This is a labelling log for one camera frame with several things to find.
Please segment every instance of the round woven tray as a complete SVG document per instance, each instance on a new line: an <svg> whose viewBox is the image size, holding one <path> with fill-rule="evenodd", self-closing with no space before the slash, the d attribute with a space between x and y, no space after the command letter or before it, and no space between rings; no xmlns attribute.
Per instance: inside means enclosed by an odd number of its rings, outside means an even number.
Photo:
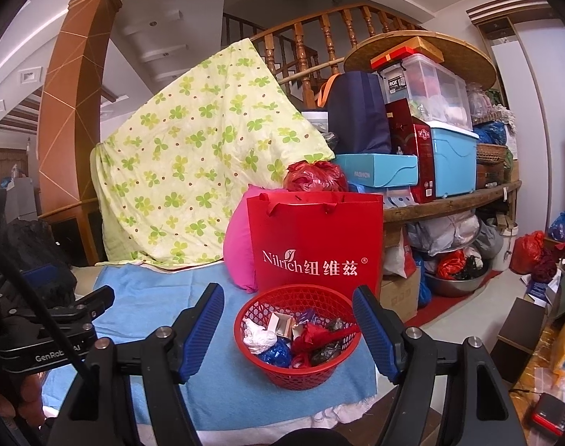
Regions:
<svg viewBox="0 0 565 446"><path fill-rule="evenodd" d="M477 144L476 162L480 164L497 164L505 161L507 155L506 145Z"/></svg>
<svg viewBox="0 0 565 446"><path fill-rule="evenodd" d="M363 40L345 57L344 71L371 72L371 59L412 37L424 38L441 50L445 59L441 65L464 79L466 83L477 82L486 90L497 80L493 63L479 49L463 40L426 30L400 30Z"/></svg>

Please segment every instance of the orange strap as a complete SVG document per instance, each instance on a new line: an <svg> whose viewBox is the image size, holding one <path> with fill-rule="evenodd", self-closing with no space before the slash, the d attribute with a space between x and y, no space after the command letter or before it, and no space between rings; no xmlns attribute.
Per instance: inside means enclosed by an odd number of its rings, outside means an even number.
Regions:
<svg viewBox="0 0 565 446"><path fill-rule="evenodd" d="M319 93L317 94L317 107L323 107L326 105L328 101L328 95L330 94L330 89L332 88L332 84L336 77L340 74L333 74L323 85L320 89Z"/></svg>

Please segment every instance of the orange pillar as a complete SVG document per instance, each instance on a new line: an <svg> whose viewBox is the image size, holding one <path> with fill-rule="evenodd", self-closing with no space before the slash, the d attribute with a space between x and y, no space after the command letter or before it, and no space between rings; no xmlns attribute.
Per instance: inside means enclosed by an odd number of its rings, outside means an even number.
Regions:
<svg viewBox="0 0 565 446"><path fill-rule="evenodd" d="M98 203L90 152L100 140L100 93L109 34L121 0L71 0L43 86L39 116L42 218L75 219L89 264L99 260L91 213Z"/></svg>

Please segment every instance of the green clover quilt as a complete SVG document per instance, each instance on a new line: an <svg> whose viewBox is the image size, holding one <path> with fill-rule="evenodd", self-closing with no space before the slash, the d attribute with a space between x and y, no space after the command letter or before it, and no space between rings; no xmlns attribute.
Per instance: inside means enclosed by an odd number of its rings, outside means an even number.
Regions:
<svg viewBox="0 0 565 446"><path fill-rule="evenodd" d="M249 184L279 188L286 168L334 153L289 102L246 39L150 99L91 153L112 263L162 268L222 258Z"/></svg>

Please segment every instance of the black cable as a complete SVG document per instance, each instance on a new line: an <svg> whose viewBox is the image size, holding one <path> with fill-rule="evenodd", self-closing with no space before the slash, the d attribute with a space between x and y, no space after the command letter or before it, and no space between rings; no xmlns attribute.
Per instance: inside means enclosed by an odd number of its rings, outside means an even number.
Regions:
<svg viewBox="0 0 565 446"><path fill-rule="evenodd" d="M509 392L529 392L530 394L541 395L542 392L531 391L530 389L510 389Z"/></svg>
<svg viewBox="0 0 565 446"><path fill-rule="evenodd" d="M78 357L78 354L74 351L72 344L69 342L68 338L61 331L55 320L49 314L49 311L43 304L43 301L38 297L35 291L30 287L25 278L20 274L19 270L13 263L8 260L4 253L0 250L0 272L2 275L10 281L16 290L23 296L29 308L33 311L36 317L40 320L41 325L49 333L49 336L58 345L59 349L65 354L66 358L71 362L71 364L76 369L76 372L82 377L82 380L90 391L96 395L97 386L96 380L90 370L84 365L84 363Z"/></svg>

